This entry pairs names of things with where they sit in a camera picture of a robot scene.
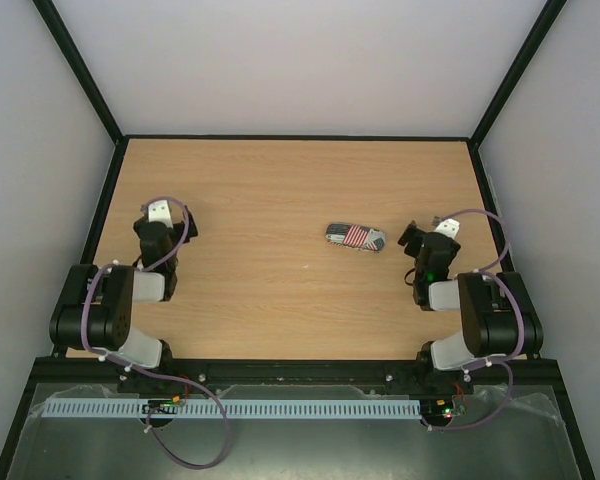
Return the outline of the patterned sunglasses case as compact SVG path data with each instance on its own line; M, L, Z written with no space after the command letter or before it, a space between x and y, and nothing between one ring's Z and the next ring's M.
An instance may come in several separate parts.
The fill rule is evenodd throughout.
M371 253L381 252L387 243L384 232L349 223L329 224L325 230L325 238L333 245Z

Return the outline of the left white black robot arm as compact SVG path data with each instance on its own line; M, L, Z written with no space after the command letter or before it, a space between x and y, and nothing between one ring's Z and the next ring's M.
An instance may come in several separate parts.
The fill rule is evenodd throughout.
M133 224L139 257L131 264L113 261L101 267L76 264L66 276L49 324L60 349L82 350L119 367L119 385L144 395L186 395L178 381L171 347L132 324L133 306L172 299L177 283L178 252L198 229L189 208L161 196L141 207Z

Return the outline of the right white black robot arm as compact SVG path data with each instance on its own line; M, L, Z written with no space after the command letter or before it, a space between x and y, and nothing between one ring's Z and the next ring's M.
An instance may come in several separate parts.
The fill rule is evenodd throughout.
M445 219L425 231L410 222L398 240L414 260L405 275L415 304L424 311L460 314L460 330L425 343L415 360L414 377L426 392L443 388L453 372L464 381L475 369L538 355L544 331L522 276L489 268L450 276L460 251L459 223Z

